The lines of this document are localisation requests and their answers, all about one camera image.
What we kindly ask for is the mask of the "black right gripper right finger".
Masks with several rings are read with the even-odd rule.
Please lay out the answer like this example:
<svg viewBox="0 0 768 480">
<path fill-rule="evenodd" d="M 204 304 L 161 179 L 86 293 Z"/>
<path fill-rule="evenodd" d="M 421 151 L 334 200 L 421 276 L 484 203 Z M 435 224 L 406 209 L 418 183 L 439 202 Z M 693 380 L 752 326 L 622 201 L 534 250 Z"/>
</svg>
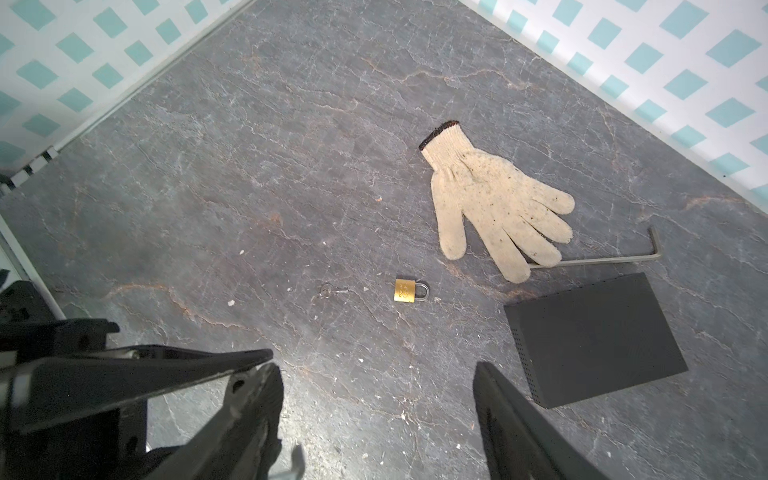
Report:
<svg viewBox="0 0 768 480">
<path fill-rule="evenodd" d="M 490 362 L 476 364 L 473 397 L 492 479 L 604 479 Z"/>
</svg>

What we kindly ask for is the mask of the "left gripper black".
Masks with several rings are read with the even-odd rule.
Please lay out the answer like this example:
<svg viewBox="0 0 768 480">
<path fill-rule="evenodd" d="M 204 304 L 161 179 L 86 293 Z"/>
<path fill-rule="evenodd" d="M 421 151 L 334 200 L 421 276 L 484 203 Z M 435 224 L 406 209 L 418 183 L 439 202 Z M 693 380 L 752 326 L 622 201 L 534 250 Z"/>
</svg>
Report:
<svg viewBox="0 0 768 480">
<path fill-rule="evenodd" d="M 146 452 L 147 404 L 141 400 L 273 359 L 270 349 L 105 350 L 108 336 L 119 330 L 105 319 L 58 319 L 30 281 L 2 290 L 2 478 L 115 478 Z"/>
</svg>

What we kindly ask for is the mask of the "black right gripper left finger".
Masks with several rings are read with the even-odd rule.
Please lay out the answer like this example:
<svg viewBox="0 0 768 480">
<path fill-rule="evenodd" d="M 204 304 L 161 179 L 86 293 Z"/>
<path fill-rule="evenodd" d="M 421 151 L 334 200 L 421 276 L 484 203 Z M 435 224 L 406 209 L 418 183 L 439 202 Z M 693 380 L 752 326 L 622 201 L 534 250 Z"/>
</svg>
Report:
<svg viewBox="0 0 768 480">
<path fill-rule="evenodd" d="M 278 426 L 284 399 L 273 363 L 235 374 L 222 407 L 149 479 L 266 479 L 282 448 Z"/>
</svg>

